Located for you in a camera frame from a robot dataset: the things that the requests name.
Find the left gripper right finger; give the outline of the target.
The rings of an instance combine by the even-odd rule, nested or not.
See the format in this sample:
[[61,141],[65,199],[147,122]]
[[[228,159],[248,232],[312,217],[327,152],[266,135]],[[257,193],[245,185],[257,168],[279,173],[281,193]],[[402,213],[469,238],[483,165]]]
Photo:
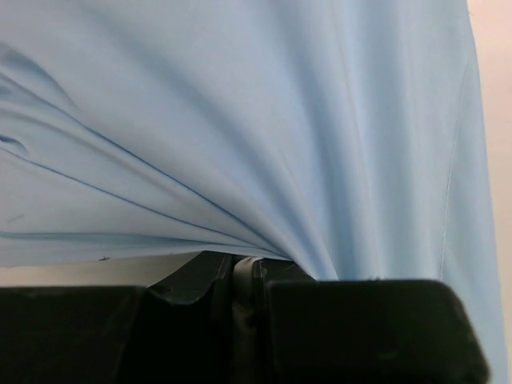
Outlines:
[[234,265],[236,383],[489,380],[464,305],[441,282],[317,282],[292,262]]

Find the light blue pillowcase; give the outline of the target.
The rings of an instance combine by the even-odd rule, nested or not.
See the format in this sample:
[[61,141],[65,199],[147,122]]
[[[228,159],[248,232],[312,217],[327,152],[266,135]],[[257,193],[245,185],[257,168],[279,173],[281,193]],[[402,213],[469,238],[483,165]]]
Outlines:
[[429,278],[508,380],[464,1],[4,1],[1,264]]

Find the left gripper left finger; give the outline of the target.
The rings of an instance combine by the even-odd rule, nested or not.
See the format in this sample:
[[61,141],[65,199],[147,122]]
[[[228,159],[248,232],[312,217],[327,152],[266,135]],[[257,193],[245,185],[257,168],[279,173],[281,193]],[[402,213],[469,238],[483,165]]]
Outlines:
[[203,252],[152,286],[7,287],[4,383],[226,383],[233,258]]

